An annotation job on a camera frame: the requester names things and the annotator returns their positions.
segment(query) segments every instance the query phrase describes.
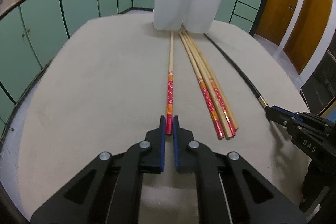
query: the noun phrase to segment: red patterned chopstick band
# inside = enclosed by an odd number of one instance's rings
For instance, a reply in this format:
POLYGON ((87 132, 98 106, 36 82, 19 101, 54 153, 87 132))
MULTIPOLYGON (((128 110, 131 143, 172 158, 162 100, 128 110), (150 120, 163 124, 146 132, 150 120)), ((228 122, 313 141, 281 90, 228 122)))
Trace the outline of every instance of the red patterned chopstick band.
POLYGON ((171 135, 172 133, 172 122, 173 122, 173 72, 168 73, 168 90, 167 90, 167 124, 166 124, 166 135, 171 135))
POLYGON ((203 93, 205 102, 207 104, 208 110, 210 112, 210 116, 211 116, 213 125, 215 127, 215 131, 216 131, 217 137, 218 137, 218 139, 222 139, 222 138, 224 138, 224 131, 223 131, 221 122, 219 121, 216 109, 215 109, 215 107, 214 107, 214 105, 212 103, 210 94, 209 94, 209 92, 207 90, 207 87, 206 87, 204 81, 203 81, 203 78, 198 78, 198 83, 199 83, 199 86, 200 86, 200 88, 202 90, 202 93, 203 93))
POLYGON ((229 113, 227 111, 226 105, 225 105, 225 103, 223 101, 223 98, 222 98, 221 94, 219 93, 218 88, 217 88, 214 80, 212 78, 210 78, 209 80, 210 80, 212 88, 215 91, 215 94, 216 94, 216 96, 218 98, 219 104, 220 104, 220 106, 221 106, 221 108, 222 108, 222 110, 224 112, 224 115, 225 115, 225 118, 227 120, 228 126, 230 128, 231 133, 232 133, 232 136, 235 136, 236 135, 236 130, 235 130, 235 127, 233 126, 233 123, 232 123, 232 121, 230 119, 230 116, 229 116, 229 113))

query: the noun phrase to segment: white plastic container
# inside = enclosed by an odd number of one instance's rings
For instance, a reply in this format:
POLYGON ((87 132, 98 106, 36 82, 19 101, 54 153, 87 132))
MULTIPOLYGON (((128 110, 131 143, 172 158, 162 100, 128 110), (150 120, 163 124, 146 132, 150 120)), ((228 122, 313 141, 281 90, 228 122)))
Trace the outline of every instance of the white plastic container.
POLYGON ((183 25, 193 33, 208 33, 222 0, 189 0, 183 25))
POLYGON ((181 28, 188 0, 154 0, 153 25, 157 30, 181 28))

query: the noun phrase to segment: table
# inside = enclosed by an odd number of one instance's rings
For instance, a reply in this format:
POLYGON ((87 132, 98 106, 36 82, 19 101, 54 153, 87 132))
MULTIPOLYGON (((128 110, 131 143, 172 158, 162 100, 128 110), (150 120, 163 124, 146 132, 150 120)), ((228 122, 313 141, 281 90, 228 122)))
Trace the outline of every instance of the table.
MULTIPOLYGON (((102 151, 122 153, 165 115, 170 32, 152 14, 88 21, 43 76, 27 114, 18 181, 30 219, 44 201, 102 151)), ((308 111, 291 80, 266 50, 236 26, 214 21, 209 36, 242 68, 269 105, 308 111)), ((309 158, 272 125, 238 73, 203 36, 193 34, 235 113, 235 138, 219 141, 181 40, 174 42, 174 115, 214 152, 237 151, 298 204, 309 158)), ((165 170, 145 174, 139 223, 198 223, 193 174, 174 170, 172 138, 165 170)))

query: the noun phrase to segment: metal screw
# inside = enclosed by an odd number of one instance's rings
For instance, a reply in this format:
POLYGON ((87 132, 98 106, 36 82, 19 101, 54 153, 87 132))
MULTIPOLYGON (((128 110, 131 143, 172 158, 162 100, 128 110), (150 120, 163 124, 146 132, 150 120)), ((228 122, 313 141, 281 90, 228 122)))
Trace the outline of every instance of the metal screw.
POLYGON ((190 148, 196 149, 200 146, 200 143, 197 142, 197 141, 191 141, 190 143, 188 143, 188 145, 189 145, 190 148))
POLYGON ((108 153, 108 152, 102 152, 102 153, 100 153, 99 158, 101 160, 108 160, 110 158, 110 156, 111 156, 110 153, 108 153))
POLYGON ((229 158, 232 160, 238 160, 239 159, 239 154, 237 152, 230 152, 229 153, 229 158))
POLYGON ((151 146, 151 143, 148 142, 148 141, 142 141, 142 142, 140 142, 139 145, 140 145, 141 148, 148 148, 148 147, 151 146))

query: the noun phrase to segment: dark stick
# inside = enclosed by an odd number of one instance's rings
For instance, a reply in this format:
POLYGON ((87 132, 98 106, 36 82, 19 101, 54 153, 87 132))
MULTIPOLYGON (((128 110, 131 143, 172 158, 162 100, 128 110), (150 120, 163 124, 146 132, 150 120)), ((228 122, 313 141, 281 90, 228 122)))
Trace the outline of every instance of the dark stick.
POLYGON ((261 95, 261 93, 257 90, 255 85, 251 82, 251 80, 246 76, 246 74, 241 70, 240 67, 227 55, 220 46, 218 46, 207 34, 204 34, 205 37, 216 47, 217 50, 222 54, 222 56, 231 64, 232 67, 238 72, 238 74, 241 76, 241 78, 245 81, 245 83, 248 85, 250 90, 252 91, 253 95, 258 99, 259 103, 262 105, 262 107, 266 110, 269 109, 268 104, 266 103, 264 97, 261 95))

